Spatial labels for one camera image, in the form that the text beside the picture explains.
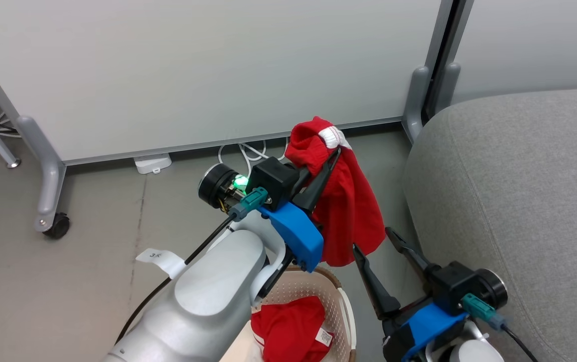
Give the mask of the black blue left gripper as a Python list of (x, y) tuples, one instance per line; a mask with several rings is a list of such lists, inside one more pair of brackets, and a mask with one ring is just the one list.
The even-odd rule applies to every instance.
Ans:
[(335, 148), (316, 173), (275, 157), (255, 165), (249, 176), (217, 163), (201, 179), (198, 196), (227, 215), (227, 227), (254, 232), (274, 248), (280, 268), (293, 263), (311, 273), (324, 249), (313, 210), (341, 152)]

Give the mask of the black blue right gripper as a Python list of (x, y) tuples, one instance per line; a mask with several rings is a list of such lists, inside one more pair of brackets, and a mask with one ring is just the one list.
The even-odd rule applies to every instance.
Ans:
[(504, 282), (488, 269), (472, 270), (456, 261), (439, 266), (392, 227), (385, 227), (385, 233), (427, 289), (419, 300), (401, 306), (373, 273), (359, 246), (353, 245), (355, 263), (376, 318), (382, 319), (385, 360), (502, 360), (479, 324), (507, 332), (506, 320), (499, 313), (508, 300)]

